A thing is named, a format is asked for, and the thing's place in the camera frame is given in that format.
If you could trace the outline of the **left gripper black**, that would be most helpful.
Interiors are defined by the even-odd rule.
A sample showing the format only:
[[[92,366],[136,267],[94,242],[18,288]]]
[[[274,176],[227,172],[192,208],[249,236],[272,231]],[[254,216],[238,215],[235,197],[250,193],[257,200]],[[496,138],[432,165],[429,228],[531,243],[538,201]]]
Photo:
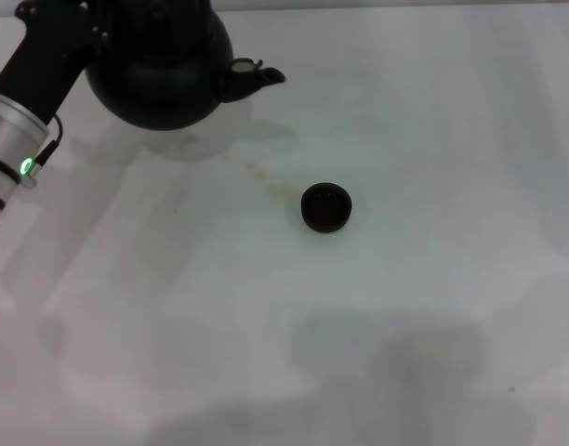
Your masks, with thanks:
[[[47,125],[86,66],[112,54],[111,35],[87,1],[21,1],[15,17],[25,35],[0,72],[0,95]]]

